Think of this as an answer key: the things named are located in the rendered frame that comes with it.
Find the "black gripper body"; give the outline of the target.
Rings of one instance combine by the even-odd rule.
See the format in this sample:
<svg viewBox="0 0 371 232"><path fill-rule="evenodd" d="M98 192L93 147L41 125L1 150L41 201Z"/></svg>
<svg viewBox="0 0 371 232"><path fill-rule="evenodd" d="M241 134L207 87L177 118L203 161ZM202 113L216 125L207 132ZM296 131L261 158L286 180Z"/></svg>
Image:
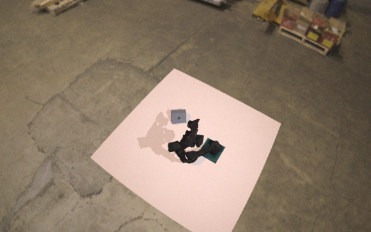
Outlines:
<svg viewBox="0 0 371 232"><path fill-rule="evenodd" d="M190 134L196 128L192 125L189 125L189 122L187 123L187 127L190 128L191 131L188 131L188 130L185 131L185 135L183 135L183 137L182 137L182 142L184 143L184 145L186 145L190 148L194 148L196 146L196 143L187 140L186 137L187 137L188 134Z"/></svg>

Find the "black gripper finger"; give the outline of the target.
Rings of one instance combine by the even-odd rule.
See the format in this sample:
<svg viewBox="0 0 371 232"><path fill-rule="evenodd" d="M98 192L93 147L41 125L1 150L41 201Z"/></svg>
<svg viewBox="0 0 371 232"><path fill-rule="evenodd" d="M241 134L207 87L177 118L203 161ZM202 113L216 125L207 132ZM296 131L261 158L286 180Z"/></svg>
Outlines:
<svg viewBox="0 0 371 232"><path fill-rule="evenodd" d="M196 143L196 134L198 132L198 129L193 130L190 134L187 135L186 139Z"/></svg>
<svg viewBox="0 0 371 232"><path fill-rule="evenodd" d="M194 126L195 128L198 128L198 122L200 119L196 119L194 121L189 121L189 125Z"/></svg>

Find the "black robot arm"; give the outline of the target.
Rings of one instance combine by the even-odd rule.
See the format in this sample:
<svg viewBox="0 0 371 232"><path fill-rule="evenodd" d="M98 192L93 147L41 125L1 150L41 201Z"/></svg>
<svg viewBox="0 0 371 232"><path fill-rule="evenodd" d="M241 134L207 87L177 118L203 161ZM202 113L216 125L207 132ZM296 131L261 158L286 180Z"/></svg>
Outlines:
<svg viewBox="0 0 371 232"><path fill-rule="evenodd" d="M196 135L196 147L197 148L202 146L203 141L204 141L203 135ZM188 148L188 146L184 145L184 143L182 142L182 139L180 142L174 141L174 142L168 143L167 147L168 147L168 152L174 151L177 154L177 156L180 158L183 164L184 163L192 164L196 162L198 157L201 157L202 155L205 155L206 153L209 153L212 156L215 156L222 148L220 143L217 140L215 140L209 146L202 148L198 151L192 150L192 151L186 152L185 150ZM186 159L186 157L188 159Z"/></svg>

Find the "grey sloped panel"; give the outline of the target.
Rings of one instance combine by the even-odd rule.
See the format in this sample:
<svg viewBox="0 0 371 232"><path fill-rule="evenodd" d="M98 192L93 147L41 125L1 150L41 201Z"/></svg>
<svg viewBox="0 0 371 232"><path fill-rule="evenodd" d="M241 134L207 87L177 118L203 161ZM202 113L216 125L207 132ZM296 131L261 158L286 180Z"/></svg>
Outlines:
<svg viewBox="0 0 371 232"><path fill-rule="evenodd" d="M186 109L171 110L171 122L172 124L185 123L186 122Z"/></svg>

